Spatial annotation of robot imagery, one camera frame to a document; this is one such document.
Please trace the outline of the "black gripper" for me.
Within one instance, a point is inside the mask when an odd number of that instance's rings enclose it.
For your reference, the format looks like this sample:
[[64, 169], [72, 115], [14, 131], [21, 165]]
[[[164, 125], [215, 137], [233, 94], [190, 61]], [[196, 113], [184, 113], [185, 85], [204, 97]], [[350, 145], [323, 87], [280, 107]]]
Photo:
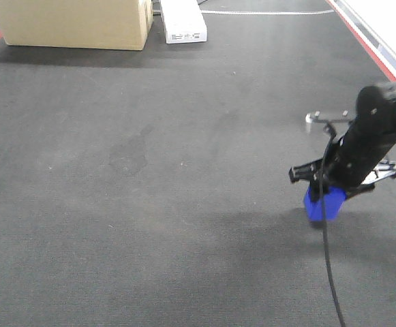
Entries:
[[330, 184], [348, 189], [347, 200], [371, 192], [377, 182], [396, 178], [396, 161], [383, 159], [395, 143], [395, 131], [357, 117], [327, 151], [325, 169], [322, 159], [292, 166], [288, 171], [290, 182], [325, 182], [327, 175]]

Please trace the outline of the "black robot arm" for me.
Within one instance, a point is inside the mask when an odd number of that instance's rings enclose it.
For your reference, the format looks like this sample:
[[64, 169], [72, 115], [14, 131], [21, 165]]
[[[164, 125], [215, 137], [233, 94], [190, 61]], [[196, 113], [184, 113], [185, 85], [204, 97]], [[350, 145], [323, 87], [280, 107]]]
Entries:
[[396, 82], [383, 82], [361, 89], [356, 116], [348, 130], [334, 137], [324, 157], [289, 170], [291, 183], [309, 181], [313, 199], [320, 190], [319, 173], [324, 172], [323, 191], [343, 189], [349, 198], [373, 191], [375, 183], [365, 178], [396, 144]]

